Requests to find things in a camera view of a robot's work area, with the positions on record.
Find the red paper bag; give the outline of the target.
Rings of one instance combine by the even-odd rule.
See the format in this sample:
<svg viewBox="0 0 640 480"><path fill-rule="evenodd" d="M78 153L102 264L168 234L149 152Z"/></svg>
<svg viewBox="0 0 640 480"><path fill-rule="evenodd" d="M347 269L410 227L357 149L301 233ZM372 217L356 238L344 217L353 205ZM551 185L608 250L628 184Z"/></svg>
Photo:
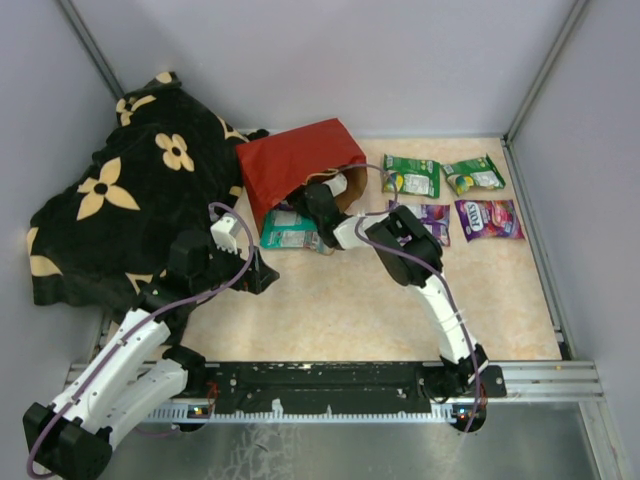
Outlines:
<svg viewBox="0 0 640 480"><path fill-rule="evenodd" d="M336 198L342 212L362 197L368 183L366 155L337 118L252 140L236 153L258 231L270 210L322 173L348 168L347 189Z"/></svg>

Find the purple candy bag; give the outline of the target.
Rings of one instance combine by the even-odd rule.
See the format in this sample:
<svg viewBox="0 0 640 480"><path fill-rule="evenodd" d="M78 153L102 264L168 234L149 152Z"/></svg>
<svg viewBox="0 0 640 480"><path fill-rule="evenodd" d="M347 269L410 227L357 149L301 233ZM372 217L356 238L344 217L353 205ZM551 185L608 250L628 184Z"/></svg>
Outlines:
<svg viewBox="0 0 640 480"><path fill-rule="evenodd" d="M406 207L424 225L443 247L451 245L449 235L450 206L432 204L406 204Z"/></svg>
<svg viewBox="0 0 640 480"><path fill-rule="evenodd" d="M525 239L513 200L456 200L454 204L468 242L482 238Z"/></svg>

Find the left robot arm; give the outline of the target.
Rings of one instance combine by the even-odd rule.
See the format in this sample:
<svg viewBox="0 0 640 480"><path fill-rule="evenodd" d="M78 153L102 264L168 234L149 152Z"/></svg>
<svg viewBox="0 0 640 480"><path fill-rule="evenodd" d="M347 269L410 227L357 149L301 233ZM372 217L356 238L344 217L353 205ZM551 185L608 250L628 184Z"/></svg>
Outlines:
<svg viewBox="0 0 640 480"><path fill-rule="evenodd" d="M201 394L204 357L175 345L145 373L142 363L185 325L193 310L231 288L260 294L277 281L257 247L241 256L230 233L181 233L163 275L144 287L118 332L49 405L23 416L32 479L96 479L121 441L164 401Z"/></svg>

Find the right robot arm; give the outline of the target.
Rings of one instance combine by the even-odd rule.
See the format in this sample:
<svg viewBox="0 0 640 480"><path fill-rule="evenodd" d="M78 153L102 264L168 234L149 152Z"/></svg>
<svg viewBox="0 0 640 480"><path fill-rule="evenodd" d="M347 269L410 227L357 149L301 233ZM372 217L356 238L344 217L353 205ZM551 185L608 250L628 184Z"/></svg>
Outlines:
<svg viewBox="0 0 640 480"><path fill-rule="evenodd" d="M372 248L397 284L416 292L438 335L439 355L450 394L482 394L488 366L481 344L466 326L444 275L443 250L413 212L396 205L360 216L342 212L330 188L313 183L287 197L294 211L312 220L320 238L336 250Z"/></svg>

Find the green candy bag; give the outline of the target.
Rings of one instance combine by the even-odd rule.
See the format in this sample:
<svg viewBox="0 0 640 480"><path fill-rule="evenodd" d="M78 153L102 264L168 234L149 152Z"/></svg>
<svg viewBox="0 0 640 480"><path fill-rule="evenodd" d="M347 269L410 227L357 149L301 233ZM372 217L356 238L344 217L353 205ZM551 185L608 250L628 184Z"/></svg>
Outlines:
<svg viewBox="0 0 640 480"><path fill-rule="evenodd" d="M406 195L440 197L440 167L434 160L384 154L382 191Z"/></svg>
<svg viewBox="0 0 640 480"><path fill-rule="evenodd" d="M442 164L441 170L447 184L457 196L474 188L502 190L506 186L503 176L488 154Z"/></svg>

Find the teal mint candy bag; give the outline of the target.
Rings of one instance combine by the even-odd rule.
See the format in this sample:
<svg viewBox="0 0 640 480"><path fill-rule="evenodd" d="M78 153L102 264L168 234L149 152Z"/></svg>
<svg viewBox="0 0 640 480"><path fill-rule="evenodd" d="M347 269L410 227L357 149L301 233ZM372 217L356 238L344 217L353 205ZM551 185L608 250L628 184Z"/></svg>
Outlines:
<svg viewBox="0 0 640 480"><path fill-rule="evenodd" d="M309 249L317 253L327 250L312 220L293 210L281 209L266 215L260 246L265 249Z"/></svg>

